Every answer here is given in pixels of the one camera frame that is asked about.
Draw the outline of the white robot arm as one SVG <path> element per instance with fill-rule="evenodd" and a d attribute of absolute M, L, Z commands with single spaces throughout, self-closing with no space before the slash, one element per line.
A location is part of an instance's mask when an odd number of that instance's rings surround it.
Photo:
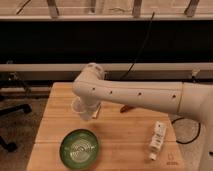
<path fill-rule="evenodd" d="M 87 64 L 73 82 L 83 108 L 91 115 L 101 101 L 175 114 L 206 128 L 199 171 L 213 171 L 213 85 L 187 82 L 119 82 L 105 80 L 97 63 Z"/>

